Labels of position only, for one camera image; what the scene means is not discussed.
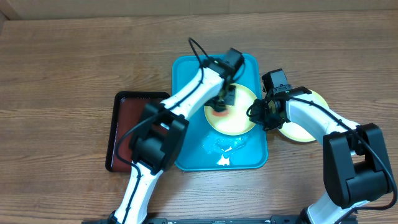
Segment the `green and red sponge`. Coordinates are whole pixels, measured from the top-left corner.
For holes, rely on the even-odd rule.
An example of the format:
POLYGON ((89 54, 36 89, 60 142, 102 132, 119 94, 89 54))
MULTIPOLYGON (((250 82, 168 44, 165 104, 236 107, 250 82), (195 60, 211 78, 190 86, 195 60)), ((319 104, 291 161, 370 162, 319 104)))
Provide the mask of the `green and red sponge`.
POLYGON ((224 117, 224 116, 229 115, 229 109, 226 108, 226 109, 220 110, 220 111, 212 109, 211 113, 213 116, 224 117))

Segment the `yellow plate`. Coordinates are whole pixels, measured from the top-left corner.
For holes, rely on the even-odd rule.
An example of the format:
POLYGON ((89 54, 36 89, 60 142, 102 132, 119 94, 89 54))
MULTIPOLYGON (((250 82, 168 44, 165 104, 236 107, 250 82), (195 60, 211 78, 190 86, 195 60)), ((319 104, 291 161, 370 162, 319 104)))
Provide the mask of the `yellow plate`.
MULTIPOLYGON (((322 106, 329 108, 328 103, 321 95, 313 90, 311 90, 311 92, 322 106)), ((315 141, 315 138, 310 133, 308 133, 303 127, 293 122, 284 123, 283 126, 279 129, 279 132, 288 139, 296 142, 315 141)))
POLYGON ((234 106, 227 106, 229 115, 224 117, 213 116, 210 106, 205 106, 205 117, 209 124, 218 132, 229 136, 237 136, 250 131, 254 123, 246 115, 247 109, 257 98, 256 95, 247 87, 240 84, 236 86, 236 96, 234 106))

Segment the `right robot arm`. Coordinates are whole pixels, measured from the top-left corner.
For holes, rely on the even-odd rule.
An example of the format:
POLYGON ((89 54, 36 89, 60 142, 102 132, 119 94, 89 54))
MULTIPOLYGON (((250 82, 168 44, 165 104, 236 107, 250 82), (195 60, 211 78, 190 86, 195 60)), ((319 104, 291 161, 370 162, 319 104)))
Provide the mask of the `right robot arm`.
POLYGON ((323 183, 326 192, 304 208, 296 223, 342 223, 352 213, 370 210, 367 205, 386 194, 392 200, 375 210, 387 210, 397 202, 397 184, 381 129, 360 125, 319 104, 305 87, 284 87, 254 100, 246 111, 249 120, 264 131, 295 123, 323 147, 323 183))

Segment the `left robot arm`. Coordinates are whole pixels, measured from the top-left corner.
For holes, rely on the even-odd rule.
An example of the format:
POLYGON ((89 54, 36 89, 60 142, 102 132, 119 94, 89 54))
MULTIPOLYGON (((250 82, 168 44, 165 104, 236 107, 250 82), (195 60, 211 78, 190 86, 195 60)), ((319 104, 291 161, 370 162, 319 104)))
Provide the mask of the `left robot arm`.
POLYGON ((180 154, 189 119, 203 105, 226 108, 231 84, 241 62, 208 58, 197 74, 176 94, 145 105, 138 123, 127 130, 114 147, 114 155, 131 169, 119 208, 109 223, 143 223, 159 177, 180 154))

